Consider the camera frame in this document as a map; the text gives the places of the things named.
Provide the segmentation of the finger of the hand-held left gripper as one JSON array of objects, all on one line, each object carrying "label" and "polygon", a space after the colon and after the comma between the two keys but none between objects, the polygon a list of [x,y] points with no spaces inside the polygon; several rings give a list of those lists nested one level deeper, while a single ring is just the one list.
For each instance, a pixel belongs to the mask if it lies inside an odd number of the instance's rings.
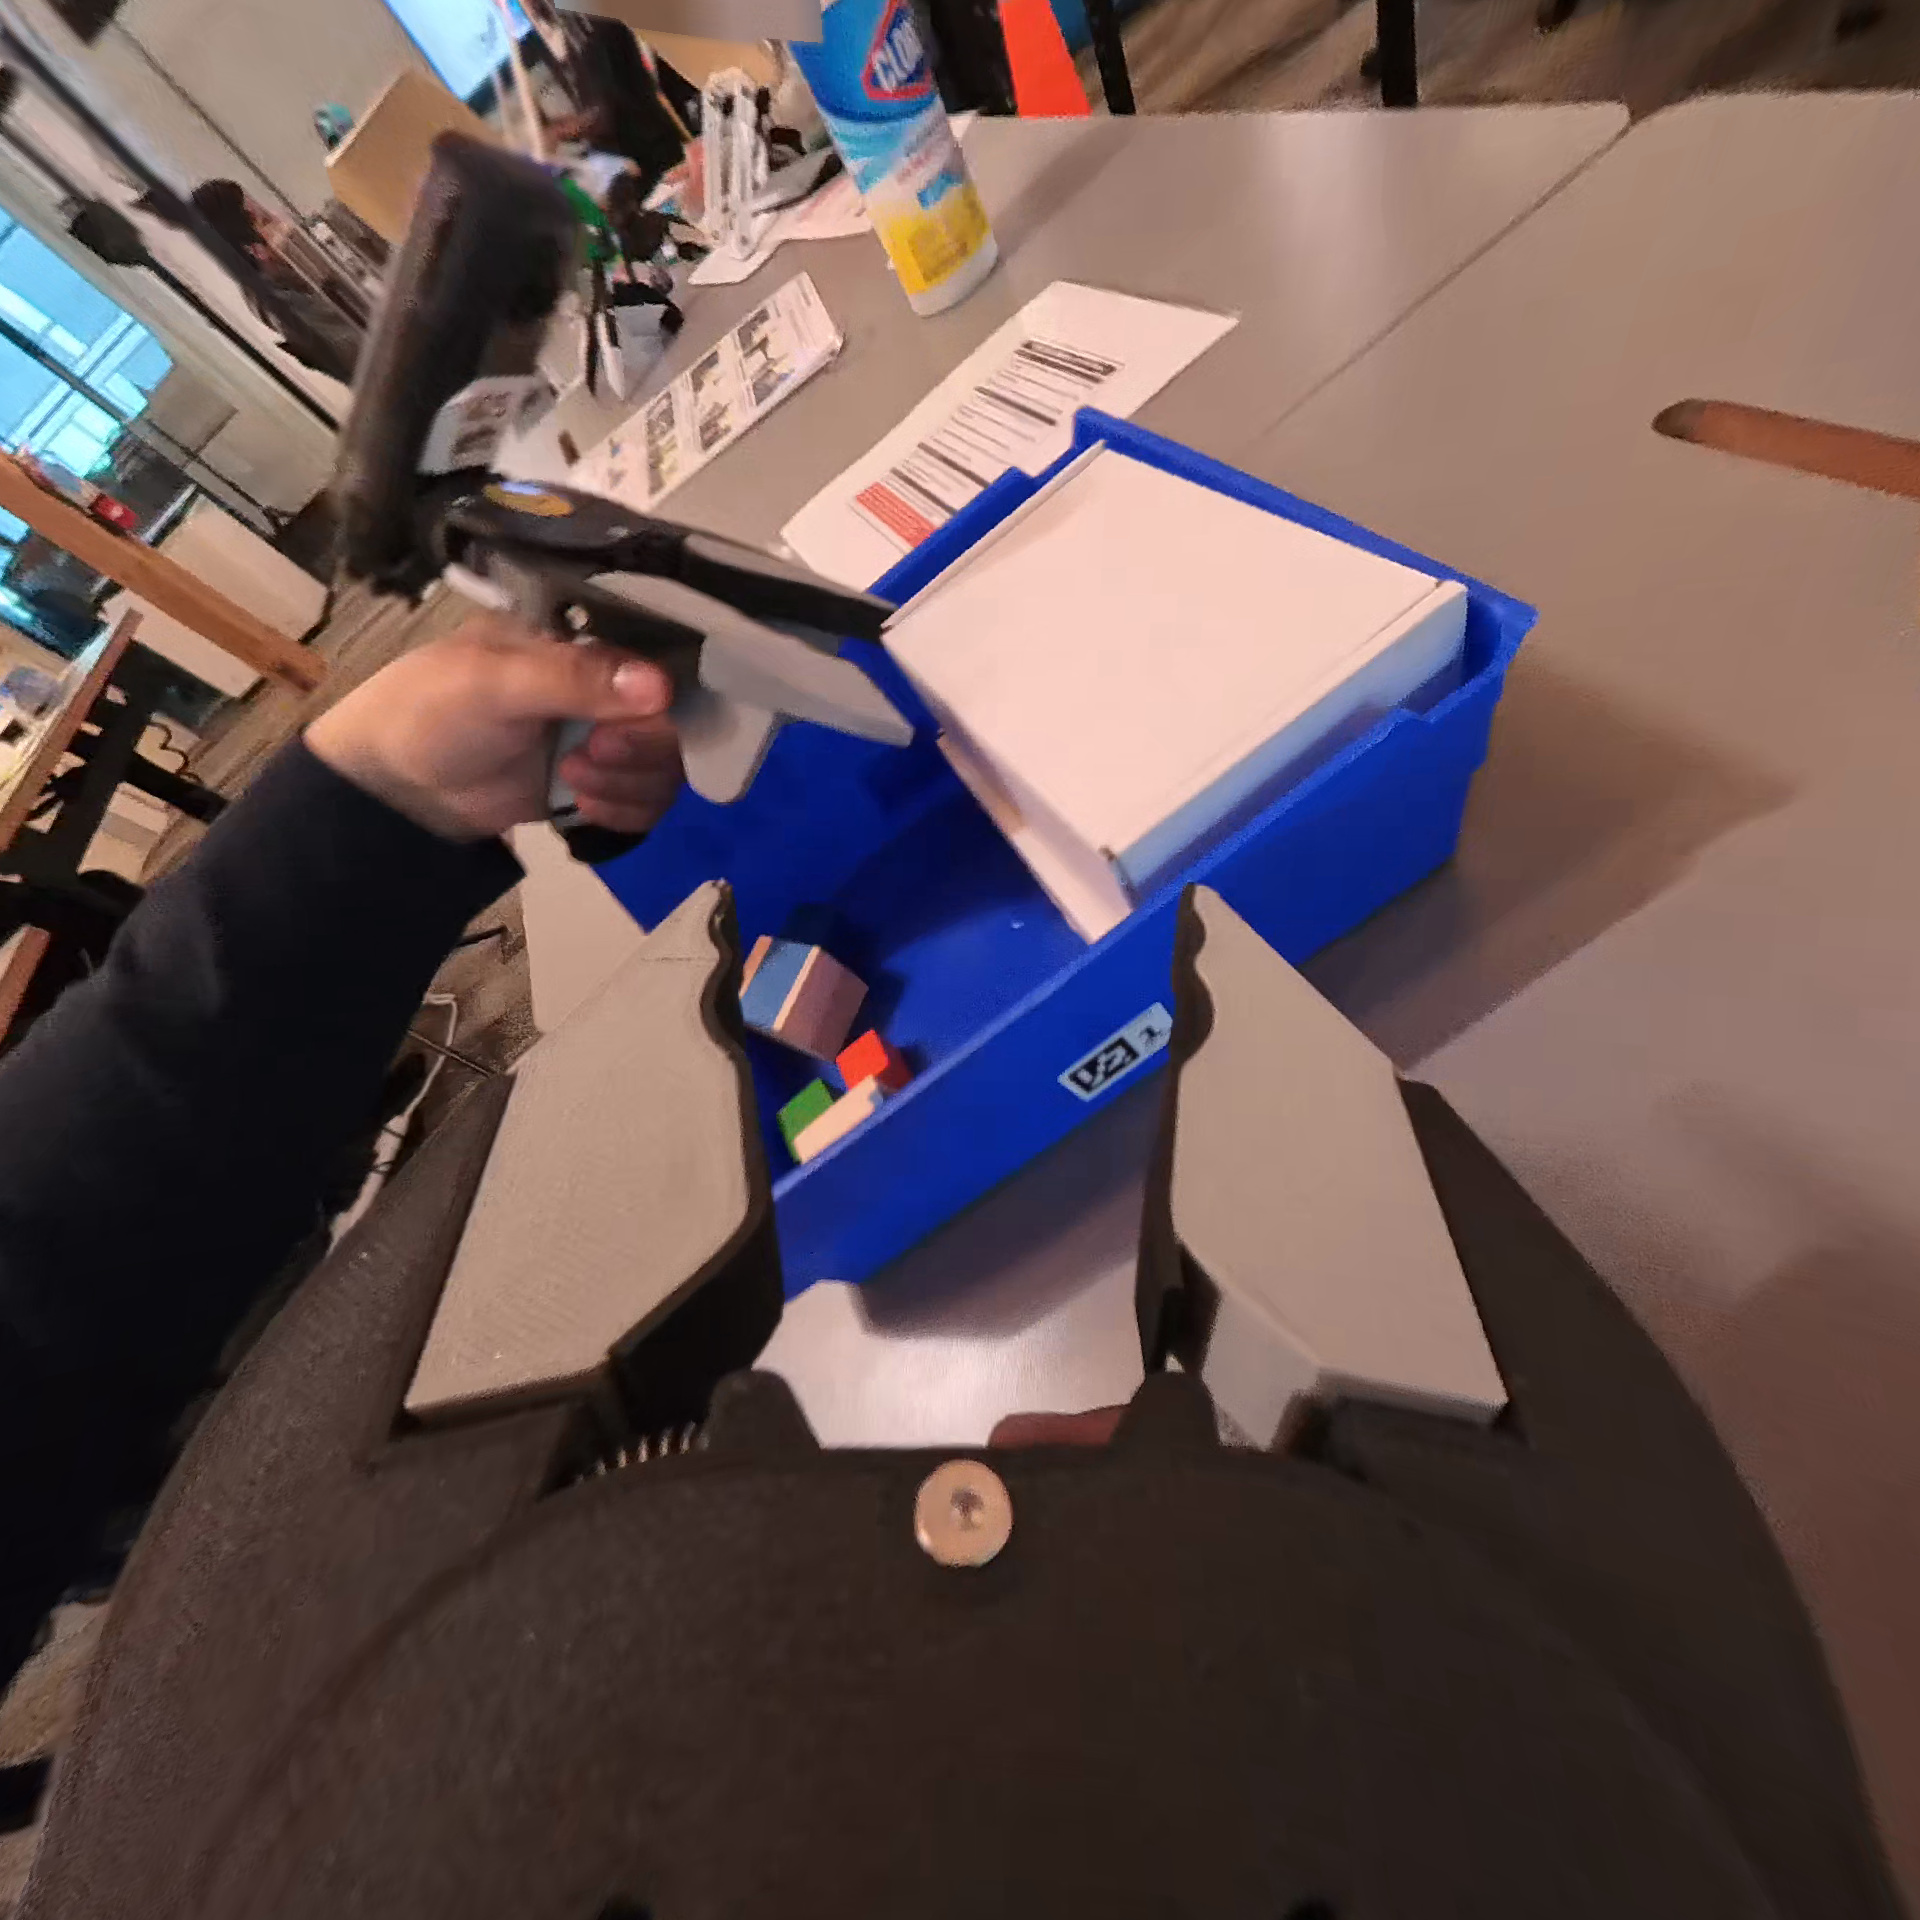
[{"label": "finger of the hand-held left gripper", "polygon": [[718,701],[890,748],[902,748],[914,735],[912,721],[854,662],[765,614],[749,614],[711,592],[636,570],[599,570],[591,588],[690,630],[690,676]]},{"label": "finger of the hand-held left gripper", "polygon": [[872,642],[896,602],[844,588],[770,550],[709,533],[660,536],[663,575],[764,623]]}]

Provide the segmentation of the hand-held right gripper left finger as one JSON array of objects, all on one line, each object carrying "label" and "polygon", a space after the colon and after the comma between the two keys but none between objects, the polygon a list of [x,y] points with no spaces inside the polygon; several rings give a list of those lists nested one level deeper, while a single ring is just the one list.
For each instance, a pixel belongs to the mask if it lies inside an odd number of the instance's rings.
[{"label": "hand-held right gripper left finger", "polygon": [[404,1412],[588,1408],[694,1429],[783,1305],[735,1001],[733,894],[709,880],[511,1074]]}]

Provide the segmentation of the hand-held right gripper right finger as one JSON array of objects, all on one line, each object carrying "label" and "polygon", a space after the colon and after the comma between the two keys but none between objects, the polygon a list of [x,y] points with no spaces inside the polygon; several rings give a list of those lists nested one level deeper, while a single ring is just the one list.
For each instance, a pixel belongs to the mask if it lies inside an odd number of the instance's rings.
[{"label": "hand-held right gripper right finger", "polygon": [[1197,1380],[1261,1452],[1348,1404],[1493,1429],[1503,1378],[1393,1064],[1207,884],[1169,960],[1145,1372]]}]

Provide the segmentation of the wooden block blue side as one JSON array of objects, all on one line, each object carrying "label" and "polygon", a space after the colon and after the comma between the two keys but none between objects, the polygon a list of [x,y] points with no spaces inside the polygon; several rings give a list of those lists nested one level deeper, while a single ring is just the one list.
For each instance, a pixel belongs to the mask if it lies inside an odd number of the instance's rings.
[{"label": "wooden block blue side", "polygon": [[847,1137],[862,1121],[876,1114],[889,1097],[890,1090],[878,1076],[854,1082],[847,1093],[839,1095],[828,1109],[822,1109],[818,1118],[809,1119],[792,1133],[789,1145],[791,1157],[799,1165],[816,1161],[822,1152]]}]

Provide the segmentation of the large wooden block blue face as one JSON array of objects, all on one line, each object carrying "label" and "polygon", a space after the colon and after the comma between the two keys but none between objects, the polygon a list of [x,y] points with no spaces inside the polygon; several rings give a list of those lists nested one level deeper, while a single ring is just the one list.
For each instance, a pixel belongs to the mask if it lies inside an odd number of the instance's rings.
[{"label": "large wooden block blue face", "polygon": [[853,1040],[868,982],[818,943],[760,934],[735,989],[741,1021],[757,1034],[829,1062]]}]

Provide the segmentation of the white cardboard box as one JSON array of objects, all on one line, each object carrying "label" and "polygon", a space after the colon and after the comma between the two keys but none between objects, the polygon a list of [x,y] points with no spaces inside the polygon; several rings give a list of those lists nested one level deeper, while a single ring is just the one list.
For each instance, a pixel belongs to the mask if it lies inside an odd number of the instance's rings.
[{"label": "white cardboard box", "polygon": [[890,661],[1103,852],[1135,908],[1406,701],[1470,589],[1151,466],[1073,454],[896,613]]},{"label": "white cardboard box", "polygon": [[1077,834],[1039,793],[1006,772],[960,728],[943,726],[940,751],[1022,856],[1041,894],[1077,934],[1095,943],[1135,912],[1113,862]]}]

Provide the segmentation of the blue plastic bin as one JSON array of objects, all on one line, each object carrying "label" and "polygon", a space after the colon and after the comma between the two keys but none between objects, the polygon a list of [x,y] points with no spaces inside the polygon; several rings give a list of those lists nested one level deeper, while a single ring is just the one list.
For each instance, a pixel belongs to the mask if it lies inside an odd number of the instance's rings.
[{"label": "blue plastic bin", "polygon": [[985,542],[1072,456],[1109,447],[1383,559],[1468,589],[1461,682],[1400,706],[1309,770],[1086,943],[924,732],[909,750],[786,726],[749,793],[680,793],[631,852],[593,872],[641,928],[705,880],[733,894],[741,941],[801,928],[860,973],[880,1032],[916,1066],[876,1118],[794,1164],[777,1104],[797,1057],[749,1040],[759,1136],[773,1165],[783,1292],[870,1280],[1026,1164],[1166,1064],[1178,890],[1202,882],[1288,961],[1311,958],[1425,880],[1456,850],[1506,670],[1537,613],[1386,534],[1084,407],[1041,473],[1009,471],[894,565],[876,592],[905,598]]}]

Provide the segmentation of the person's left forearm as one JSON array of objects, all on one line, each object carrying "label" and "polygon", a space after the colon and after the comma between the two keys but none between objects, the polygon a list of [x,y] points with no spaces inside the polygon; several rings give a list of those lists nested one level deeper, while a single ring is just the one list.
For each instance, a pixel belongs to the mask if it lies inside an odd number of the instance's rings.
[{"label": "person's left forearm", "polygon": [[4,1671],[313,1229],[431,976],[520,876],[510,820],[404,812],[296,741],[4,1057]]}]

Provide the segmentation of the person's left hand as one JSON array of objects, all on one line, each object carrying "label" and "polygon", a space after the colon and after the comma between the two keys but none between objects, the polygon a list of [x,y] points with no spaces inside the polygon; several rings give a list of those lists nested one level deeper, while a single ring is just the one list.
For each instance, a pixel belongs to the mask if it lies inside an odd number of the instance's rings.
[{"label": "person's left hand", "polygon": [[384,664],[303,726],[337,776],[450,841],[550,820],[562,783],[585,824],[648,832],[680,793],[663,670],[502,614]]}]

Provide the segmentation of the brown cardboard carton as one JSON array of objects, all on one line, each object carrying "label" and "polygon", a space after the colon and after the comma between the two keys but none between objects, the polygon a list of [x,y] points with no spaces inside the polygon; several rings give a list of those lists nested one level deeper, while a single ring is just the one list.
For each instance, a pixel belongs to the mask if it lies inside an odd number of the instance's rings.
[{"label": "brown cardboard carton", "polygon": [[498,133],[439,80],[414,69],[397,72],[327,154],[332,199],[396,247],[442,133],[501,143]]}]

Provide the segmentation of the printed leaflet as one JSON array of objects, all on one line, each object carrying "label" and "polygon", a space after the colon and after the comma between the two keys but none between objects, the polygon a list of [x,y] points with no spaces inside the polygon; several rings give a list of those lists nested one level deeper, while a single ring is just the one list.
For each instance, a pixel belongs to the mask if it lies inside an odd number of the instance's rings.
[{"label": "printed leaflet", "polygon": [[844,345],[845,334],[814,276],[797,272],[585,449],[565,478],[578,490],[650,511],[824,373]]}]

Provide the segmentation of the computer monitor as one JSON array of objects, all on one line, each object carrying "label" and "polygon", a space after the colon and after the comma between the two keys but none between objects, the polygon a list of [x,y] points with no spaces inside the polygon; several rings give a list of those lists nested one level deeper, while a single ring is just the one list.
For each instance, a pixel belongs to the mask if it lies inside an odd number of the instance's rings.
[{"label": "computer monitor", "polygon": [[385,1],[418,54],[458,98],[493,87],[510,60],[533,29],[517,1]]}]

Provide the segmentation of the white paper sheet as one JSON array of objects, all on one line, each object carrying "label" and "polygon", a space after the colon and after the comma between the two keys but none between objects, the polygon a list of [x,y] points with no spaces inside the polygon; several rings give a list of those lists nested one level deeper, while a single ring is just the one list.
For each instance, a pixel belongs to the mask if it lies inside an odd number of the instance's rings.
[{"label": "white paper sheet", "polygon": [[1057,279],[816,493],[781,542],[805,566],[870,588],[1000,478],[1057,462],[1081,408],[1132,416],[1236,322]]}]

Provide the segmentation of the white low cabinet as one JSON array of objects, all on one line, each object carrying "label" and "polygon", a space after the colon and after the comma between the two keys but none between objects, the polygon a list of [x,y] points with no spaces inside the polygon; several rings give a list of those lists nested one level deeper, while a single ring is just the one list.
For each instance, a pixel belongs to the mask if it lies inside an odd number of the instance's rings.
[{"label": "white low cabinet", "polygon": [[[328,589],[208,496],[158,538],[158,550],[287,640],[310,640],[327,621]],[[260,682],[253,668],[134,592],[112,592],[100,606],[105,626],[125,613],[138,618],[134,642],[226,700],[242,700]]]}]

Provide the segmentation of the window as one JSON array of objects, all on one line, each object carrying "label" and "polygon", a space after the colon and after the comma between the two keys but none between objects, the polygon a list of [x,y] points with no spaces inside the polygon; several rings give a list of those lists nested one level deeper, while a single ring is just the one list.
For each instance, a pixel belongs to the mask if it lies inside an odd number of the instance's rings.
[{"label": "window", "polygon": [[143,324],[2,212],[2,440],[103,482],[174,359]]}]

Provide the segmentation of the wipes canister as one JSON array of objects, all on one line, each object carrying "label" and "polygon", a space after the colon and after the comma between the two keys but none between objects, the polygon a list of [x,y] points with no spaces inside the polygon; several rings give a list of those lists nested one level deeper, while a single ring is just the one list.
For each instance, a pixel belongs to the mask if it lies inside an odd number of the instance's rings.
[{"label": "wipes canister", "polygon": [[999,248],[912,4],[829,1],[789,52],[914,313],[969,300]]}]

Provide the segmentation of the wooden post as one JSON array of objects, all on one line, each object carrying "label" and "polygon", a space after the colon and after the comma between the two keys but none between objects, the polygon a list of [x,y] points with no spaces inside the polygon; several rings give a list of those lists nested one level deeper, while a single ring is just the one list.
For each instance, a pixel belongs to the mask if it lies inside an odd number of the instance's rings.
[{"label": "wooden post", "polygon": [[133,592],[134,598],[257,676],[298,693],[322,685],[327,664],[308,645],[268,626],[154,545],[110,528],[106,521],[41,485],[8,449],[2,452],[2,508],[55,549]]}]

